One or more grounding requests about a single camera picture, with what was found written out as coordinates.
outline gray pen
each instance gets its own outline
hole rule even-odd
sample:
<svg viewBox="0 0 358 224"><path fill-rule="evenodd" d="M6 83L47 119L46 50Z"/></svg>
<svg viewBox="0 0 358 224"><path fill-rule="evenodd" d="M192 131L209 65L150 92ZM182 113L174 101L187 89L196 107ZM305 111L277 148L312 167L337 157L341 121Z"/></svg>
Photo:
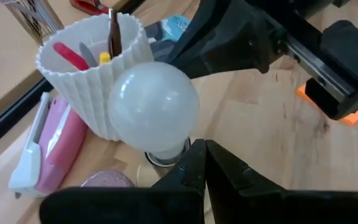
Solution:
<svg viewBox="0 0 358 224"><path fill-rule="evenodd" d="M86 63L89 67L97 67L98 63L93 57L92 52L89 50L89 48L82 42L80 42L80 52L82 57L85 59Z"/></svg>

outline light bulb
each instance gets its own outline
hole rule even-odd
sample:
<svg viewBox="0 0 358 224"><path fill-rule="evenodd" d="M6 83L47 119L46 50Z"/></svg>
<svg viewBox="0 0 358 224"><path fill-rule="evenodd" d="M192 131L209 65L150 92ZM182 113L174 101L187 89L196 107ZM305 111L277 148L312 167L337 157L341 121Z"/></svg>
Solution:
<svg viewBox="0 0 358 224"><path fill-rule="evenodd" d="M197 124L199 107L186 74L167 63L148 62L114 82L109 116L123 142L158 159L172 159Z"/></svg>

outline pink case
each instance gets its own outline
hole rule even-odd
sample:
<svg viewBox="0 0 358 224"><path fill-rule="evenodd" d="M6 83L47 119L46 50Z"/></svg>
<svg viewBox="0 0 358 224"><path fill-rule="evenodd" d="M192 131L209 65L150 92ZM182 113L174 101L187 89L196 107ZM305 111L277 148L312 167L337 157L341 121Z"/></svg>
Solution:
<svg viewBox="0 0 358 224"><path fill-rule="evenodd" d="M39 146L42 153L40 179L35 188L45 194L58 189L64 176L70 170L85 139L87 125L74 110L68 112L67 120L55 146L47 156L49 140L55 134L68 103L58 96L52 101Z"/></svg>

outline bulb base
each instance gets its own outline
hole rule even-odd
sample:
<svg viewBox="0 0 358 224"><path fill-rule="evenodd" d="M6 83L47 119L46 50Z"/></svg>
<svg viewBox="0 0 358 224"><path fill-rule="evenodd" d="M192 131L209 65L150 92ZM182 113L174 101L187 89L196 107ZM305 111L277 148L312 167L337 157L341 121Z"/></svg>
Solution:
<svg viewBox="0 0 358 224"><path fill-rule="evenodd" d="M185 145L183 146L183 150L181 153L179 153L179 155L175 156L174 158L169 158L169 159L159 159L155 156L153 156L152 153L150 152L145 152L146 155L146 159L153 165L156 167L163 167L163 168L167 168L167 167L173 167L181 158L181 156L190 148L190 138L188 138L185 141Z"/></svg>

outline white ribbed cup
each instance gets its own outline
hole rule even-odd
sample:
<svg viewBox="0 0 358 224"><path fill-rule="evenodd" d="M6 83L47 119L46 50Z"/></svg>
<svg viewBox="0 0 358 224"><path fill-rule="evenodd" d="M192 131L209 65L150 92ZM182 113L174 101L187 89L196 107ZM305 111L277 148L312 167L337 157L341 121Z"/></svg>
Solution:
<svg viewBox="0 0 358 224"><path fill-rule="evenodd" d="M151 62L153 54L140 21L128 14L118 14L122 54L102 66L78 71L57 54L53 45L62 42L80 55L79 43L88 46L99 60L99 53L108 51L108 15L92 16L65 27L39 49L35 64L42 75L64 96L71 107L99 137L119 140L108 115L110 88L115 79L128 68Z"/></svg>

